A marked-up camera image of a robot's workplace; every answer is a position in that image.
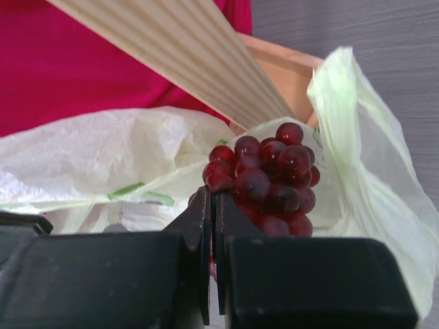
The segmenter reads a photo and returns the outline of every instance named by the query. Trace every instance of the red shirt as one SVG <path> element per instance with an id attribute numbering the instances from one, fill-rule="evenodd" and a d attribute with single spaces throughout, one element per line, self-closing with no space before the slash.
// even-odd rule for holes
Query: red shirt
<path id="1" fill-rule="evenodd" d="M 250 0 L 215 2 L 251 33 Z M 171 105 L 221 117 L 45 0 L 0 0 L 0 45 L 0 136 L 112 108 Z"/>

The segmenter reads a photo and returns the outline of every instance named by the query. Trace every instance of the wood grain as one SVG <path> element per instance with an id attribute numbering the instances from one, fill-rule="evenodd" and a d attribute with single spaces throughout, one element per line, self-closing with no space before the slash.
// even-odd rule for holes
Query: wood grain
<path id="1" fill-rule="evenodd" d="M 241 127 L 291 115 L 213 1 L 48 1 Z"/>

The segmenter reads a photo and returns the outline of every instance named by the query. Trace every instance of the wooden box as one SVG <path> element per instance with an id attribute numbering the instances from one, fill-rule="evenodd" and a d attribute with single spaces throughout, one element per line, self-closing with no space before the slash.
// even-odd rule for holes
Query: wooden box
<path id="1" fill-rule="evenodd" d="M 307 96 L 313 69 L 322 59 L 252 36 L 239 35 L 292 109 L 294 116 L 311 127 L 317 117 Z"/>

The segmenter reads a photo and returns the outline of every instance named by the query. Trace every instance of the red grape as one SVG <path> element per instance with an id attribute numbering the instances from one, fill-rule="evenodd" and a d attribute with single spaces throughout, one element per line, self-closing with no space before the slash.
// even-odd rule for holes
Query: red grape
<path id="1" fill-rule="evenodd" d="M 279 154 L 281 154 L 286 148 L 287 146 L 279 141 L 269 142 L 262 148 L 260 157 L 269 170 L 272 171 L 277 169 L 277 159 Z"/>
<path id="2" fill-rule="evenodd" d="M 268 137 L 260 142 L 261 148 L 266 146 L 269 142 L 274 142 L 276 139 L 274 137 Z"/>
<path id="3" fill-rule="evenodd" d="M 254 221 L 253 224 L 265 232 L 269 236 L 288 236 L 289 228 L 287 222 L 283 219 L 271 215 L 271 214 L 260 214 Z"/>
<path id="4" fill-rule="evenodd" d="M 307 149 L 301 146 L 288 146 L 277 158 L 278 167 L 282 172 L 303 175 L 311 168 L 311 158 Z"/>
<path id="5" fill-rule="evenodd" d="M 289 228 L 289 235 L 297 238 L 309 238 L 313 235 L 313 224 L 301 211 L 286 216 L 285 222 Z"/>
<path id="6" fill-rule="evenodd" d="M 206 182 L 206 179 L 210 175 L 214 175 L 216 173 L 221 173 L 226 176 L 232 175 L 232 168 L 230 165 L 223 160 L 215 160 L 207 164 L 203 170 L 203 181 Z"/>
<path id="7" fill-rule="evenodd" d="M 235 144 L 235 154 L 238 157 L 257 156 L 260 149 L 259 141 L 251 136 L 242 136 Z"/>
<path id="8" fill-rule="evenodd" d="M 299 210 L 304 214 L 307 214 L 313 210 L 314 206 L 316 205 L 316 195 L 314 194 L 313 190 L 305 185 L 295 184 L 294 188 L 299 193 Z"/>
<path id="9" fill-rule="evenodd" d="M 234 198 L 238 209 L 247 217 L 249 220 L 254 221 L 256 216 L 260 212 L 260 207 L 251 202 L 245 202 L 244 200 Z"/>
<path id="10" fill-rule="evenodd" d="M 232 173 L 231 173 L 231 178 L 233 178 L 233 179 L 235 179 L 236 178 L 236 162 L 234 163 L 234 164 L 231 164 L 230 165 L 230 170 L 232 171 Z"/>
<path id="11" fill-rule="evenodd" d="M 280 175 L 277 172 L 270 174 L 267 174 L 268 177 L 270 177 L 270 181 L 272 184 L 284 184 L 285 183 L 285 177 Z"/>
<path id="12" fill-rule="evenodd" d="M 311 181 L 309 183 L 309 187 L 314 187 L 320 181 L 320 172 L 316 166 L 312 166 L 309 171 L 311 172 Z"/>
<path id="13" fill-rule="evenodd" d="M 303 184 L 305 186 L 309 186 L 311 184 L 311 179 L 311 170 L 308 170 L 303 175 L 298 175 L 293 171 L 285 174 L 285 180 L 288 184 Z"/>
<path id="14" fill-rule="evenodd" d="M 239 175 L 242 171 L 246 169 L 257 169 L 261 168 L 262 160 L 257 156 L 243 156 L 239 159 L 236 164 L 236 174 Z"/>
<path id="15" fill-rule="evenodd" d="M 239 197 L 238 190 L 236 189 L 236 184 L 235 184 L 235 187 L 230 190 L 230 194 L 232 195 L 233 199 L 235 200 L 235 203 L 237 203 L 238 200 L 241 200 Z"/>
<path id="16" fill-rule="evenodd" d="M 225 145 L 217 146 L 209 154 L 209 161 L 215 160 L 223 160 L 232 165 L 235 162 L 235 153 Z"/>
<path id="17" fill-rule="evenodd" d="M 316 155 L 314 154 L 314 151 L 312 150 L 312 148 L 306 146 L 306 145 L 302 145 L 305 149 L 307 149 L 308 153 L 309 153 L 309 158 L 311 159 L 311 166 L 314 166 L 314 162 L 316 161 Z"/>
<path id="18" fill-rule="evenodd" d="M 300 145 L 302 139 L 302 128 L 296 123 L 283 123 L 277 128 L 276 140 L 285 143 L 286 145 Z"/>
<path id="19" fill-rule="evenodd" d="M 270 213 L 284 215 L 296 211 L 299 208 L 299 202 L 299 194 L 294 188 L 273 184 L 265 200 L 264 209 Z"/>
<path id="20" fill-rule="evenodd" d="M 222 173 L 216 173 L 210 175 L 206 179 L 206 185 L 210 188 L 212 194 L 216 194 L 232 188 L 233 179 L 230 176 L 223 175 Z"/>
<path id="21" fill-rule="evenodd" d="M 235 180 L 238 196 L 251 202 L 263 202 L 270 191 L 270 179 L 260 169 L 247 169 Z"/>

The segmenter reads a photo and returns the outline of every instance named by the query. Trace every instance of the pale green plastic bag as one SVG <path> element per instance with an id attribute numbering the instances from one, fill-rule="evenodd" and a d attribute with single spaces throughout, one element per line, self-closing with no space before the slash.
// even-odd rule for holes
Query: pale green plastic bag
<path id="1" fill-rule="evenodd" d="M 350 48 L 339 48 L 324 61 L 308 96 L 318 130 L 279 119 L 247 134 L 263 139 L 283 122 L 301 125 L 303 144 L 316 153 L 322 174 L 313 188 L 316 207 L 309 213 L 314 236 L 384 242 L 398 261 L 421 320 L 426 318 L 439 268 L 439 215 L 416 178 L 400 123 Z"/>

